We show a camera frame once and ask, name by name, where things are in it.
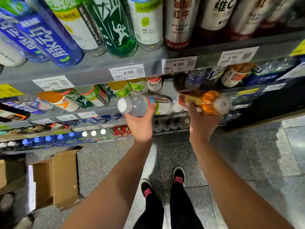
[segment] hand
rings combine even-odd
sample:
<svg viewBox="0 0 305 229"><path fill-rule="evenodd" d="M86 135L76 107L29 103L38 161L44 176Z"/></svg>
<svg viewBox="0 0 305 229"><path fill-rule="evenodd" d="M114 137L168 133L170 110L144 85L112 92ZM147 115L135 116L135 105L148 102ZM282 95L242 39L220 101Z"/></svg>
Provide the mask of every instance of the hand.
<svg viewBox="0 0 305 229"><path fill-rule="evenodd" d="M196 106L193 102L188 103L189 114L191 116L190 124L190 142L208 143L211 135L217 128L220 115L208 115L197 112Z"/></svg>
<svg viewBox="0 0 305 229"><path fill-rule="evenodd" d="M150 105L145 115L141 118L125 113L128 127L135 138L135 142L146 143L151 140L153 136L152 117L155 110L156 104Z"/></svg>

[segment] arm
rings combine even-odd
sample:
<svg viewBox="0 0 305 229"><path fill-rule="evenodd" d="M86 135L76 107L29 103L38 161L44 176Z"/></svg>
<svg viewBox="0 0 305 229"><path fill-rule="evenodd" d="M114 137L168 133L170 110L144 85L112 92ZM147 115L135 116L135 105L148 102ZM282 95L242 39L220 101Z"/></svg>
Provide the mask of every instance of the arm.
<svg viewBox="0 0 305 229"><path fill-rule="evenodd" d="M219 116L202 115L193 103L189 104L189 113L190 142L227 226L236 229L293 229L209 144Z"/></svg>
<svg viewBox="0 0 305 229"><path fill-rule="evenodd" d="M66 219L62 229L121 229L135 198L143 167L152 144L151 119L155 105L142 118L125 114L134 145L107 177Z"/></svg>

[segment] price tag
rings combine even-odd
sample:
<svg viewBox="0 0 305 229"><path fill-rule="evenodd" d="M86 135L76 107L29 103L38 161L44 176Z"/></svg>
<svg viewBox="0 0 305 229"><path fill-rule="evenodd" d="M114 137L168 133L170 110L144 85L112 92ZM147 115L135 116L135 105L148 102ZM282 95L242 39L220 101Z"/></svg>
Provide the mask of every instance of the price tag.
<svg viewBox="0 0 305 229"><path fill-rule="evenodd" d="M46 92L75 87L64 75L32 81Z"/></svg>
<svg viewBox="0 0 305 229"><path fill-rule="evenodd" d="M32 121L32 123L37 124L37 125L44 125L44 124L50 124L54 123L55 121L52 121L50 119L44 119L44 120L39 120L39 121Z"/></svg>
<svg viewBox="0 0 305 229"><path fill-rule="evenodd" d="M82 131L86 131L86 128L73 128L72 130L75 132L82 132Z"/></svg>
<svg viewBox="0 0 305 229"><path fill-rule="evenodd" d="M290 56L295 56L295 55L303 55L305 54L305 39L298 45L297 48L290 54Z"/></svg>
<svg viewBox="0 0 305 229"><path fill-rule="evenodd" d="M115 81L145 77L143 64L109 68L109 71Z"/></svg>
<svg viewBox="0 0 305 229"><path fill-rule="evenodd" d="M99 129L98 126L94 125L94 126L87 126L85 127L86 130L94 130L94 129Z"/></svg>
<svg viewBox="0 0 305 229"><path fill-rule="evenodd" d="M73 114L65 115L65 116L59 116L59 117L56 117L56 118L59 119L60 121L71 121L71 120L77 120L78 119Z"/></svg>
<svg viewBox="0 0 305 229"><path fill-rule="evenodd" d="M197 56L184 57L178 59L163 59L162 74L193 70Z"/></svg>
<svg viewBox="0 0 305 229"><path fill-rule="evenodd" d="M240 108L247 108L249 107L251 104L239 104L239 105L233 105L232 106L232 110L236 110L236 109L240 109Z"/></svg>
<svg viewBox="0 0 305 229"><path fill-rule="evenodd" d="M98 115L95 112L84 112L84 113L77 113L80 118L86 119L89 117L98 117Z"/></svg>
<svg viewBox="0 0 305 229"><path fill-rule="evenodd" d="M11 96L21 96L24 95L22 92L19 92L17 89L13 88L9 84L0 85L0 98L6 98Z"/></svg>
<svg viewBox="0 0 305 229"><path fill-rule="evenodd" d="M114 127L114 124L103 124L102 126L104 128L108 128L108 127Z"/></svg>
<svg viewBox="0 0 305 229"><path fill-rule="evenodd" d="M245 90L245 91L240 91L239 93L237 93L238 96L241 95L246 95L246 94L253 94L255 93L259 88L253 88L253 89L249 89L249 90Z"/></svg>
<svg viewBox="0 0 305 229"><path fill-rule="evenodd" d="M259 47L249 47L238 50L223 51L217 66L228 66L237 63L249 62Z"/></svg>
<svg viewBox="0 0 305 229"><path fill-rule="evenodd" d="M291 71L287 72L282 77L279 77L277 80L305 76L305 70L304 69L305 69L305 62L299 64L298 66L296 66Z"/></svg>
<svg viewBox="0 0 305 229"><path fill-rule="evenodd" d="M286 83L269 85L269 86L267 86L267 87L263 90L263 92L269 92L269 91L279 90L279 89L281 89L282 87L284 87L285 84L286 84Z"/></svg>

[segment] yellow price tag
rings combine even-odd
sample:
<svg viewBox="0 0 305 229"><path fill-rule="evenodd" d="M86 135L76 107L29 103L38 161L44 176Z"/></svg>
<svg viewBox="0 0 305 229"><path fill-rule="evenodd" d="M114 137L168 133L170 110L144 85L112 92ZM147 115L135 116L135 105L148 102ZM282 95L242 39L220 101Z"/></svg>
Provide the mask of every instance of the yellow price tag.
<svg viewBox="0 0 305 229"><path fill-rule="evenodd" d="M252 94L255 93L258 89L259 88L253 88L245 91L240 91L239 93L237 93L237 95L240 96L240 95Z"/></svg>
<svg viewBox="0 0 305 229"><path fill-rule="evenodd" d="M0 98L24 95L9 84L0 84Z"/></svg>
<svg viewBox="0 0 305 229"><path fill-rule="evenodd" d="M290 56L305 54L305 39L298 45L298 47L290 54Z"/></svg>

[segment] forearm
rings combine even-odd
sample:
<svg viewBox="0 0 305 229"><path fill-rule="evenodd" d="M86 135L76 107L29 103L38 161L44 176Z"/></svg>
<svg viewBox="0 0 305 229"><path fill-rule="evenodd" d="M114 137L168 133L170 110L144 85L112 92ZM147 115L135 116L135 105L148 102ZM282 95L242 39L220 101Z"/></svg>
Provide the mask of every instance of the forearm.
<svg viewBox="0 0 305 229"><path fill-rule="evenodd" d="M293 228L227 165L209 143L195 142L192 146L229 228Z"/></svg>
<svg viewBox="0 0 305 229"><path fill-rule="evenodd" d="M129 214L152 142L137 143L71 213L62 229L121 229Z"/></svg>

